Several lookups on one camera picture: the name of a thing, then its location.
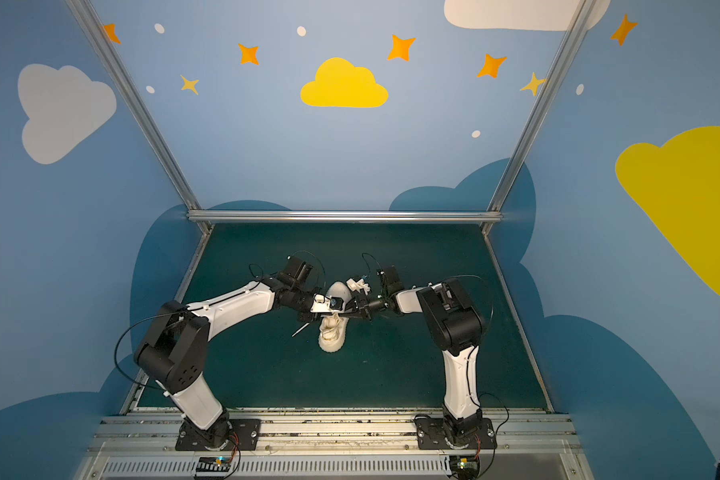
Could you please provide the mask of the white knit sneaker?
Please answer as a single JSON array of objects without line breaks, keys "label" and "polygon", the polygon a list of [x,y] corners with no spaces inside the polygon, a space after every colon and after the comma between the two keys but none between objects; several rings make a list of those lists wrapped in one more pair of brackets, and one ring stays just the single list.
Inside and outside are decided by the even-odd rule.
[{"label": "white knit sneaker", "polygon": [[[350,289],[342,282],[334,282],[328,289],[329,297],[340,298],[343,305],[352,298]],[[346,338],[346,327],[349,318],[333,313],[324,316],[320,325],[318,344],[320,348],[328,353],[337,352],[342,348]]]}]

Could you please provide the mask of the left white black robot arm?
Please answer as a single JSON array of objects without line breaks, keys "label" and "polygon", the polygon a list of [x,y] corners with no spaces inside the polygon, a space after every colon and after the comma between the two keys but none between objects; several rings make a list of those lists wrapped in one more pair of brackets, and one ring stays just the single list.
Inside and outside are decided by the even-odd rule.
[{"label": "left white black robot arm", "polygon": [[178,451],[234,448],[227,409],[204,378],[208,346],[219,333],[279,306],[311,320],[335,303],[318,290],[277,278],[254,280],[212,299],[190,304],[165,303],[134,353],[135,363],[181,411]]}]

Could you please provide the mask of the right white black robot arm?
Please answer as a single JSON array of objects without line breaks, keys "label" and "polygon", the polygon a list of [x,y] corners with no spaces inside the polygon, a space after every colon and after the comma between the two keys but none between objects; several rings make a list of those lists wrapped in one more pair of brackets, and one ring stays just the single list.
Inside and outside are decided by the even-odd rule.
[{"label": "right white black robot arm", "polygon": [[461,280],[450,277],[375,299],[355,294],[353,300],[357,314],[365,319],[385,310],[424,316],[444,361],[443,435],[454,447],[468,446],[483,426],[476,361],[488,325]]}]

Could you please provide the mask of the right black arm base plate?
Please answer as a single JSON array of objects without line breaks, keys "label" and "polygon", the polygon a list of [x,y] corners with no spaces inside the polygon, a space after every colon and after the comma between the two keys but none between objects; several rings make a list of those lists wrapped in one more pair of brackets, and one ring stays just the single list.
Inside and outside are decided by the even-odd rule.
[{"label": "right black arm base plate", "polygon": [[455,420],[417,415],[413,419],[420,450],[483,450],[497,447],[492,422],[480,415]]}]

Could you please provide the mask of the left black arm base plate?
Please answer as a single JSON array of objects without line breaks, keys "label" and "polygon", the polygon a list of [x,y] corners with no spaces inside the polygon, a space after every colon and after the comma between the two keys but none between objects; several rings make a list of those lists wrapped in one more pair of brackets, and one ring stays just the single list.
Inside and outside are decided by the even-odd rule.
[{"label": "left black arm base plate", "polygon": [[202,430],[184,420],[175,444],[176,451],[241,451],[256,449],[261,429],[260,419],[228,419],[221,417],[208,429]]}]

